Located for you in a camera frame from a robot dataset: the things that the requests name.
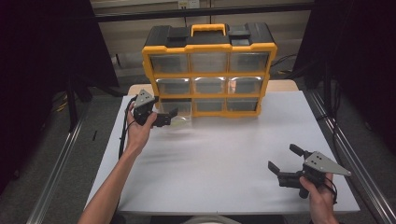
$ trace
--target cable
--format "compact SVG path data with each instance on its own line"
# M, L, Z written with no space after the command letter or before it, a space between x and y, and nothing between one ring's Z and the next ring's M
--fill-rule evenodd
M294 69L293 72L288 76L286 76L284 79L295 79L297 77L302 77L305 75L307 71L309 71L309 69L316 66L318 63L319 63L319 59L313 59L310 62L301 66L300 68Z
M337 204L337 195L338 195L338 190L337 187L334 185L334 183L327 177L325 177L331 184L332 184L332 188L329 187L328 185L324 184L323 186L328 189L329 191L332 192L332 203L333 204Z
M129 130L129 127L131 127L131 125L135 122L136 120L132 121L131 123L128 124L128 127L126 127L126 130Z
M124 144L125 144L125 137L126 137L126 133L128 132L128 129L126 128L126 121L128 118L129 107L131 106L131 103L136 100L136 98L137 98L137 95L135 97L132 97L132 99L129 101L127 107L125 108L125 116L124 116L123 125L122 125L122 134L121 134L121 138L120 138L119 159L122 156Z
M287 56L285 56L285 57L282 57L282 58L278 59L276 62L272 63L272 64L271 64L271 67L273 67L273 66L275 66L275 65L277 65L277 64L279 64L279 63L283 63L285 60L287 60L288 58L293 57L293 56L297 56L297 54L294 53L294 54L291 54L291 55L287 55Z
M116 59L117 59L117 65L118 65L119 67L122 67L122 66L121 66L121 62L120 62L119 54L116 54Z
M212 0L209 0L209 7L212 7ZM212 24L212 15L209 16L209 24Z
M337 112L341 105L341 89L340 84L338 82L335 83L334 89L334 105L332 106L332 113L334 119L337 119Z

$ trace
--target black curtain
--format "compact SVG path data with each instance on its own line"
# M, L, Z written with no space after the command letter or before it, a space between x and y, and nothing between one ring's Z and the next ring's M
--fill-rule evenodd
M354 1L333 71L344 93L396 153L396 14L394 1Z
M1 1L0 192L28 159L52 95L69 78L118 86L98 24L76 20L93 16L89 0Z

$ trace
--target wrist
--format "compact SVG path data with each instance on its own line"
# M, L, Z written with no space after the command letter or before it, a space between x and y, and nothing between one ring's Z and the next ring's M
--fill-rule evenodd
M137 158L137 156L140 154L138 152L138 148L134 147L134 146L127 146L123 152L123 155L125 155L125 157L128 160L135 160Z

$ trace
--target metal frame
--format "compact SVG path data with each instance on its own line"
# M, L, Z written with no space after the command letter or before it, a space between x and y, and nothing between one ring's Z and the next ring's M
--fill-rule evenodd
M296 4L276 4L263 5L254 7L208 7L208 8L193 8L186 10L162 10L151 12L136 12L136 13L111 13L98 14L95 17L80 17L80 18L63 18L66 21L96 21L96 22L110 22L110 21L140 21L152 19L167 19L167 18L183 18L183 17L200 17L200 16L218 16L230 14L249 14L249 13L264 13L264 12L284 12L284 11L304 11L315 8L336 7L339 6L340 1L329 1L326 3L296 3Z
M129 7L158 3L177 3L177 0L119 0L119 1L91 1L92 8Z
M326 115L326 110L323 106L323 100L321 99L320 95L317 91L310 92L312 100L314 101L318 111L320 112L321 116ZM364 168L361 160L359 159L358 155L356 154L355 150L353 149L352 145L349 144L347 141L346 136L341 131L341 129L335 125L335 120L333 118L326 117L325 118L326 124L331 132L336 130L335 132L335 140L339 147L341 148L342 152L346 156L349 164L351 165L354 175L359 179L361 185L364 187L365 191L367 192L368 196L370 197L371 202L375 206L377 212L382 217L384 223L392 224L396 223L396 216L390 206L387 198L382 193L379 186L374 182L371 178L370 174L367 172L366 168Z
M37 202L35 203L35 207L30 214L26 224L38 224L42 223L44 217L47 213L47 210L50 206L50 202L52 200L53 194L55 193L56 187L58 185L59 180L61 179L62 173L64 171L64 167L67 164L67 160L70 156L71 151L73 150L74 144L78 138L79 131L81 129L82 123L87 116L87 112L89 109L89 104L85 104L83 107L83 111L81 113L81 117L73 130L73 132L67 135L67 139L64 142L64 147L62 148L61 154L56 161L51 174L49 175L49 179L40 194Z

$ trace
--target white table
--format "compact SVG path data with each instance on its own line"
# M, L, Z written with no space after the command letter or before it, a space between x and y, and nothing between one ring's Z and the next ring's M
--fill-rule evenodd
M105 155L88 201L118 160L122 101ZM267 92L257 118L193 118L185 127L151 131L121 195L119 209L151 215L253 215L308 212L298 189L281 188L267 168L302 169L293 143L334 156L301 91ZM359 207L343 176L335 175L335 212Z

